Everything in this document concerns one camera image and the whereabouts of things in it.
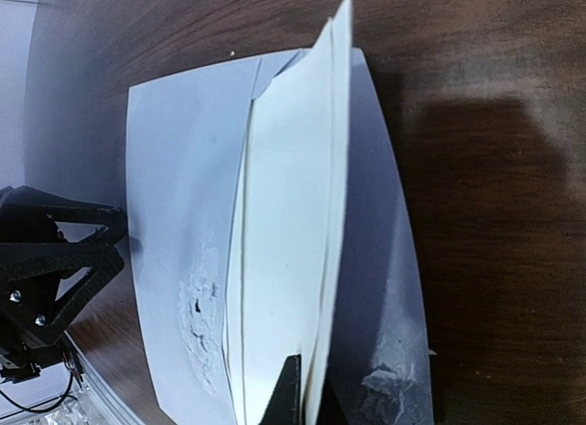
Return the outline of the white letter paper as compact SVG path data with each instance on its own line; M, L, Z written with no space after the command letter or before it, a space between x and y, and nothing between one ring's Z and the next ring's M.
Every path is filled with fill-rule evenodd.
M227 358L235 417L258 424L283 364L301 361L285 422L316 422L342 256L353 1L254 96L233 218Z

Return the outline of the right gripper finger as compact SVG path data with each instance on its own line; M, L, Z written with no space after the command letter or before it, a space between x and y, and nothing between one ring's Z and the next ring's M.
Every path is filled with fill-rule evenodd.
M301 424L301 355L286 358L260 425Z

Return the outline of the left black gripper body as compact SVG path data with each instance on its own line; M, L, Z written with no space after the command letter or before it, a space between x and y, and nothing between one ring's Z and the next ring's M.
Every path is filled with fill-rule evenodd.
M19 328L1 308L1 383L18 384L40 376L45 368L62 363L62 342L30 348Z

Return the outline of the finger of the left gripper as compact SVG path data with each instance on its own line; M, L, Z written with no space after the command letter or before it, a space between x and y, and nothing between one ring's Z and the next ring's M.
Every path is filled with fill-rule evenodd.
M1 316L27 346L52 345L123 269L112 245L2 244Z
M78 240L81 244L115 245L126 236L126 213L122 208L100 203L80 202L28 186L1 189L1 224L13 223L9 235L21 235L30 229L34 235L58 236L58 223L94 225L91 234Z

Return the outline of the white envelope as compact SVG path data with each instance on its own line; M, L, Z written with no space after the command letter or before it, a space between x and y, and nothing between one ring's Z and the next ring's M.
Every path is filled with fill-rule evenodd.
M222 356L222 292L247 109L302 56L268 53L130 90L126 202L136 304L158 405L178 424L236 421ZM417 255L359 49L328 378L348 424L433 422Z

